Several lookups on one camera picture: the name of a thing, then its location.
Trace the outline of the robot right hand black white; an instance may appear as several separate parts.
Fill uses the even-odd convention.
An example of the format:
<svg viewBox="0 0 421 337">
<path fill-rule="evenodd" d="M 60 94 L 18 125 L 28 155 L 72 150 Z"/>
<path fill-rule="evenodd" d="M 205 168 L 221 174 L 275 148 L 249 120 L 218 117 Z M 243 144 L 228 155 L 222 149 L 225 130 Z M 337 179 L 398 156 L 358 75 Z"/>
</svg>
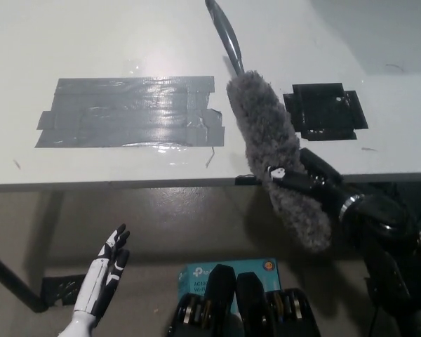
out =
<svg viewBox="0 0 421 337">
<path fill-rule="evenodd" d="M 364 195 L 345 184 L 342 176 L 311 150 L 302 148 L 300 161 L 304 173 L 280 166 L 269 166 L 266 172 L 279 187 L 317 200 L 325 213 L 342 222 L 347 210 Z"/>
</svg>

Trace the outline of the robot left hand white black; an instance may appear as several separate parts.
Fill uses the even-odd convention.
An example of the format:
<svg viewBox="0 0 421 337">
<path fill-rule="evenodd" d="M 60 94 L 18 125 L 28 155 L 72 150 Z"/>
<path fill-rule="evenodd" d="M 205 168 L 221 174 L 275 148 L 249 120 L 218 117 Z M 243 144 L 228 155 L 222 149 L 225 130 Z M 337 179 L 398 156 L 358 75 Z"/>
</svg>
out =
<svg viewBox="0 0 421 337">
<path fill-rule="evenodd" d="M 89 266 L 74 306 L 98 321 L 104 316 L 121 280 L 130 252 L 125 249 L 130 232 L 120 225 L 102 245 Z"/>
</svg>

